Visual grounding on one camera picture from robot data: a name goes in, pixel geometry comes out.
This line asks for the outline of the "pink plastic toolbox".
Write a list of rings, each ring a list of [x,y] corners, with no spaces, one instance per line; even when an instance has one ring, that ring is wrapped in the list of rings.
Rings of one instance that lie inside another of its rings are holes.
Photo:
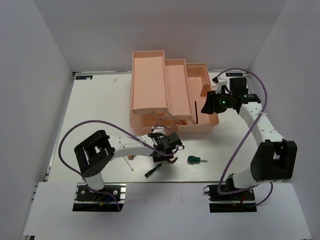
[[[209,133],[219,118],[201,109],[207,92],[214,89],[205,63],[168,59],[163,50],[134,51],[129,125],[138,136],[150,133],[155,125],[181,134]]]

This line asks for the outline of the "large dark hex key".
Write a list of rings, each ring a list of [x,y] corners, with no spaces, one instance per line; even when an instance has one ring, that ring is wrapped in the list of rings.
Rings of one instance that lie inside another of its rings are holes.
[[[169,164],[174,164],[178,160],[178,157],[175,157],[173,160],[167,160]]]

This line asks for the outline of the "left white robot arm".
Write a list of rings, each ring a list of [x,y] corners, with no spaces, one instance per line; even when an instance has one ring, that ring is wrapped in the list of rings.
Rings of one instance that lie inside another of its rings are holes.
[[[98,130],[74,148],[81,177],[88,185],[88,193],[99,200],[105,196],[106,187],[102,170],[113,159],[128,156],[152,157],[154,162],[173,158],[184,147],[177,133],[166,135],[164,128],[156,127],[142,136],[114,137]]]

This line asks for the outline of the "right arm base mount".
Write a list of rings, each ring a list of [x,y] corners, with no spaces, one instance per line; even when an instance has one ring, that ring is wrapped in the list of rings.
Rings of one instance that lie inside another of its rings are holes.
[[[253,190],[241,193],[218,194],[218,185],[207,185],[203,193],[209,197],[210,213],[254,213],[257,212],[256,198]]]

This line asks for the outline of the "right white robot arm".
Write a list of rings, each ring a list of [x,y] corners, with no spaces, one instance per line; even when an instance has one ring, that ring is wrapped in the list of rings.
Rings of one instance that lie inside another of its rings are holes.
[[[225,187],[217,192],[236,200],[263,182],[289,180],[293,176],[298,147],[292,140],[286,140],[272,125],[265,114],[260,98],[249,93],[245,77],[229,80],[213,78],[216,89],[207,92],[201,109],[203,114],[220,114],[234,109],[246,122],[250,134],[257,144],[250,166],[225,179]]]

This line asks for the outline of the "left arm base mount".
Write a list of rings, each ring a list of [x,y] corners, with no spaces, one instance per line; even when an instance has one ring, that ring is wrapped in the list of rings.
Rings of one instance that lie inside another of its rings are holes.
[[[73,212],[119,212],[126,197],[125,183],[105,183],[104,191],[113,195],[90,191],[84,183],[78,183],[73,201]]]

